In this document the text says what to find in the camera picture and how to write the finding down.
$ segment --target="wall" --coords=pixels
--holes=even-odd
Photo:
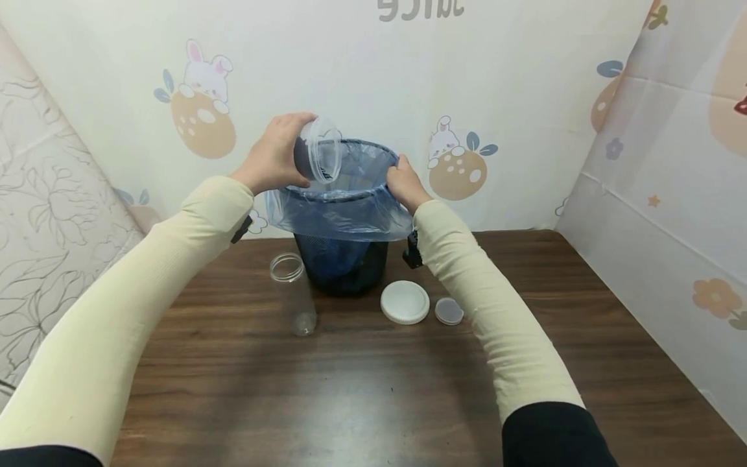
[[[558,230],[747,440],[747,10],[665,4]]]
[[[309,109],[409,155],[484,230],[556,223],[615,72],[598,65],[627,57],[650,4],[36,0],[0,18],[146,229]],[[250,235],[283,235],[263,202],[252,215]]]
[[[62,314],[142,237],[0,28],[0,409]]]

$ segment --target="rabbit illustration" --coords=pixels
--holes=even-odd
[[[428,168],[433,169],[438,165],[438,158],[445,152],[451,151],[459,146],[459,138],[451,131],[451,117],[444,115],[438,121],[436,133],[430,135],[430,144],[428,145]]]
[[[228,113],[226,103],[229,100],[226,76],[233,70],[231,61],[222,55],[216,55],[212,62],[205,61],[199,44],[194,39],[187,41],[189,63],[185,70],[184,84],[179,91],[187,97],[194,92],[205,94],[214,100],[214,107],[222,114]]]

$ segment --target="blue plastic bag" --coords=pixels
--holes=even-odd
[[[343,139],[341,151],[342,167],[334,182],[312,182],[310,188],[287,187],[266,195],[270,225],[297,236],[341,241],[407,238],[412,216],[386,187],[386,173],[399,162],[397,155],[363,140]],[[349,254],[346,262],[356,261]]]

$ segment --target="wristwatch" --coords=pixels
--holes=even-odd
[[[423,265],[423,257],[418,250],[418,231],[413,230],[407,236],[407,250],[402,253],[402,259],[405,260],[410,269],[418,269]]]
[[[237,243],[239,240],[241,240],[241,237],[244,237],[245,234],[249,231],[249,226],[252,225],[252,216],[247,216],[246,219],[241,223],[241,227],[238,228],[236,233],[234,234],[234,238],[231,239],[231,243]]]

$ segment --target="black trash can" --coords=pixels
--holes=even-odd
[[[295,237],[309,280],[325,294],[333,297],[363,295],[384,277],[387,242]]]
[[[388,242],[406,238],[412,217],[386,187],[397,164],[380,144],[345,140],[340,144],[338,178],[288,187],[267,199],[270,224],[293,232],[311,283],[336,297],[364,294],[384,275]]]

